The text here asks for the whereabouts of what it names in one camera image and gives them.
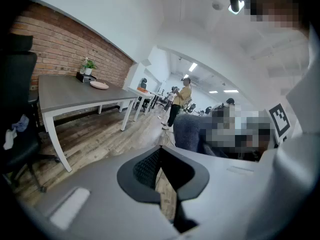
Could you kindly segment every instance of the wooden floor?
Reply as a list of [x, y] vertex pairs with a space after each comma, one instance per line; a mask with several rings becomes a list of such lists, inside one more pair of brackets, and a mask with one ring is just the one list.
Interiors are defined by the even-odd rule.
[[[131, 111], [125, 131], [120, 128], [126, 111], [119, 113], [117, 109], [57, 126], [55, 130], [72, 171], [68, 173], [61, 163], [54, 161], [35, 163], [34, 170], [40, 184], [49, 190], [80, 168], [100, 159], [153, 145], [172, 146], [175, 143], [173, 133], [162, 130], [158, 119], [158, 116], [164, 116], [163, 107], [155, 106], [147, 115], [143, 115], [142, 111], [136, 122], [133, 122], [136, 110]], [[55, 155], [48, 133], [42, 132], [40, 137], [43, 141], [40, 154]], [[156, 182], [156, 190], [161, 195], [161, 210], [168, 219], [173, 219], [176, 193], [162, 170], [158, 173]], [[34, 205], [45, 195], [37, 190], [29, 171], [22, 175], [15, 193], [30, 205]]]

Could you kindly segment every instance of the white ceiling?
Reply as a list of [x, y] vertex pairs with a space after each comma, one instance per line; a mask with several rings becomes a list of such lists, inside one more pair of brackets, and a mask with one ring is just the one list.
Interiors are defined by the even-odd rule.
[[[214, 10], [213, 3], [218, 3], [222, 10]], [[308, 68], [309, 50], [305, 36], [297, 30], [275, 27], [272, 22], [256, 22], [244, 9], [234, 15], [228, 11], [229, 0], [162, 0], [162, 5], [166, 21], [192, 22], [206, 31], [208, 39], [219, 37], [236, 42], [282, 96]], [[184, 65], [176, 70], [185, 74], [181, 68], [188, 71], [190, 62], [182, 63]], [[203, 85], [220, 86], [220, 79], [206, 69], [198, 68], [189, 75]]]
[[241, 93], [225, 93], [224, 90], [236, 90], [237, 88], [228, 80], [224, 80], [218, 75], [215, 75], [212, 70], [196, 66], [190, 72], [189, 69], [193, 62], [190, 62], [173, 53], [168, 53], [170, 58], [171, 72], [183, 78], [186, 74], [191, 79], [191, 84], [198, 89], [217, 100], [218, 102], [225, 102], [229, 98], [233, 98], [237, 105], [241, 105], [243, 110], [254, 110], [253, 105]]

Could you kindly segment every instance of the gray table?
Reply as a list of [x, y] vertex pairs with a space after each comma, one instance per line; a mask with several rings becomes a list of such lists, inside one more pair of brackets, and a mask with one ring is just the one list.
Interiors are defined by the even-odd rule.
[[68, 172], [72, 169], [61, 149], [53, 117], [91, 107], [98, 107], [98, 114], [100, 114], [103, 105], [119, 102], [123, 104], [129, 101], [121, 126], [121, 130], [124, 131], [131, 108], [137, 98], [136, 94], [125, 91], [112, 83], [104, 80], [100, 82], [106, 83], [109, 88], [107, 90], [96, 89], [89, 83], [80, 82], [74, 76], [39, 76], [40, 109], [45, 131], [49, 133], [53, 147]]

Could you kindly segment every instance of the potted plant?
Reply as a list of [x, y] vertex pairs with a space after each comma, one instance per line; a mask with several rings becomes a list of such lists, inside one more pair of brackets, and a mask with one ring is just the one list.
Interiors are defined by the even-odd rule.
[[85, 74], [90, 76], [92, 70], [94, 70], [96, 68], [96, 65], [92, 60], [88, 59], [86, 61], [86, 65], [84, 65], [84, 67], [85, 67]]

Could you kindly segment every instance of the small plant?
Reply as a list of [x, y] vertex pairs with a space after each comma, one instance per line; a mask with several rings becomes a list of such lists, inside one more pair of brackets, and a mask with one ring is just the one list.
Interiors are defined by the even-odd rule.
[[87, 62], [86, 62], [86, 65], [84, 67], [87, 68], [87, 69], [93, 69], [94, 70], [96, 68], [96, 65], [92, 60], [88, 59]]

